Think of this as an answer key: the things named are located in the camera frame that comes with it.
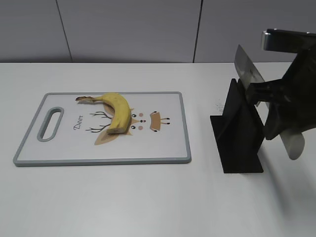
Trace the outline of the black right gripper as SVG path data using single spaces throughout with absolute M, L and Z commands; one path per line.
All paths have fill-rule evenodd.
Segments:
M 303 132 L 316 127 L 316 49 L 299 52 L 282 79 L 251 83 L 245 91 L 250 105 L 264 102 L 269 107 L 267 140 L 288 129 Z

